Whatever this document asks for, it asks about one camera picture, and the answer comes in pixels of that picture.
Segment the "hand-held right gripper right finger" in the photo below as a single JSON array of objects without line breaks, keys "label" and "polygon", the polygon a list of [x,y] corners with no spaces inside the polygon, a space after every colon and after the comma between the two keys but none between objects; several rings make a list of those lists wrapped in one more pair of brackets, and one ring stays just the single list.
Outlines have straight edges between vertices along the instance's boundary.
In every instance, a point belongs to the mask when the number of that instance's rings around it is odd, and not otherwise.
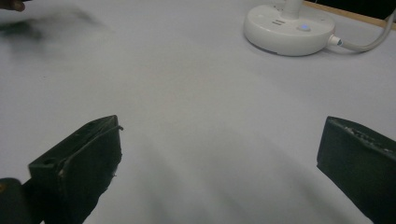
[{"label": "hand-held right gripper right finger", "polygon": [[396,224],[396,141],[359,123],[328,117],[317,167],[374,224]]}]

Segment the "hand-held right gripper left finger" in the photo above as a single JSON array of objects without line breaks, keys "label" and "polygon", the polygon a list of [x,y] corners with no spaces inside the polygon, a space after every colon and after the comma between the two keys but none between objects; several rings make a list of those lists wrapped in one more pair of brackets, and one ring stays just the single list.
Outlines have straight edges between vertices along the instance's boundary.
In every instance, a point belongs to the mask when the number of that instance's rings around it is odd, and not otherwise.
[{"label": "hand-held right gripper left finger", "polygon": [[107,190],[121,161],[115,115],[93,120],[29,164],[45,224],[82,224]]}]

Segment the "white desk lamp base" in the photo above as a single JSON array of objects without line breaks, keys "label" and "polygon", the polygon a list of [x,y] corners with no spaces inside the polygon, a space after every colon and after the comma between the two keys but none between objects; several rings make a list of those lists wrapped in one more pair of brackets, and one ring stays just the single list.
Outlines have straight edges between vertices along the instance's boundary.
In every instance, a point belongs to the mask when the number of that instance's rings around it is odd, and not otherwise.
[{"label": "white desk lamp base", "polygon": [[304,6],[303,1],[254,7],[245,17],[245,37],[258,48],[284,56],[305,56],[326,48],[335,22],[326,13]]}]

